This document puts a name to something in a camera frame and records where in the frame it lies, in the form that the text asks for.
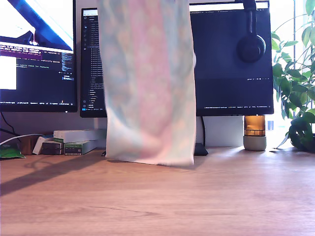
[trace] monitor bezel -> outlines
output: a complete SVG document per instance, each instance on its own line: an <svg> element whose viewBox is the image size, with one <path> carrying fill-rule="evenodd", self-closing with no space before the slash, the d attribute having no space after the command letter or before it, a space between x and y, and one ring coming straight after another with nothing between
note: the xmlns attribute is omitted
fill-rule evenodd
<svg viewBox="0 0 315 236"><path fill-rule="evenodd" d="M89 7L89 8L82 8L81 10L81 32L83 30L83 24L82 24L82 20L83 20L83 12L85 10L97 10L97 7ZM82 75L82 53L81 53L81 59L80 59L80 65L81 65L81 69L80 69L80 83L81 83L81 94L83 93L83 75ZM82 111L82 105L83 105L83 98L82 96L80 97L80 117L82 118L107 118L107 113L106 113L106 109L103 111Z"/></svg>
<svg viewBox="0 0 315 236"><path fill-rule="evenodd" d="M76 45L76 0L73 0L73 76L74 76L74 102L73 105L20 105L0 104L1 112L50 112L75 113L78 111L78 80L77 80L77 45Z"/></svg>

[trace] black headphones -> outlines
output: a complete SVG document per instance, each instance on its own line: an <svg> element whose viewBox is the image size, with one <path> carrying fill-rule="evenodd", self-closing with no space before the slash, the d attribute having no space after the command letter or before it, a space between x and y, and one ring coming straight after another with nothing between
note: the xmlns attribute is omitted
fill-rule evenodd
<svg viewBox="0 0 315 236"><path fill-rule="evenodd" d="M237 53L240 59L246 63L254 63L261 59L266 53L266 42L257 35L256 26L256 1L243 0L245 12L247 14L248 32L237 44Z"/></svg>

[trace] table lamp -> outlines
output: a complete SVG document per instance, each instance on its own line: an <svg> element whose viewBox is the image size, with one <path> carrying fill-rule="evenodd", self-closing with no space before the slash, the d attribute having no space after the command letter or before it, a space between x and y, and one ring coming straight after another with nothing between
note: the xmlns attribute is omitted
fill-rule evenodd
<svg viewBox="0 0 315 236"><path fill-rule="evenodd" d="M245 116L244 148L265 151L267 147L265 116Z"/></svg>

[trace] desk surface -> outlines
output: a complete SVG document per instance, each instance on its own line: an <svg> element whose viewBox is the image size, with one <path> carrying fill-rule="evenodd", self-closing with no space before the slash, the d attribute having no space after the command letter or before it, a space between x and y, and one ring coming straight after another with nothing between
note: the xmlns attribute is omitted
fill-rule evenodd
<svg viewBox="0 0 315 236"><path fill-rule="evenodd" d="M2 161L1 236L314 236L315 155L210 149L193 168Z"/></svg>

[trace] tie-dye cloth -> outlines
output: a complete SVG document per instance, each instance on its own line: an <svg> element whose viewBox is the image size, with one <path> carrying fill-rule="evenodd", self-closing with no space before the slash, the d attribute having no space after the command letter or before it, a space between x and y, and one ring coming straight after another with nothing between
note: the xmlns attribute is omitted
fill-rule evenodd
<svg viewBox="0 0 315 236"><path fill-rule="evenodd" d="M106 156L191 165L196 137L188 0L99 0Z"/></svg>

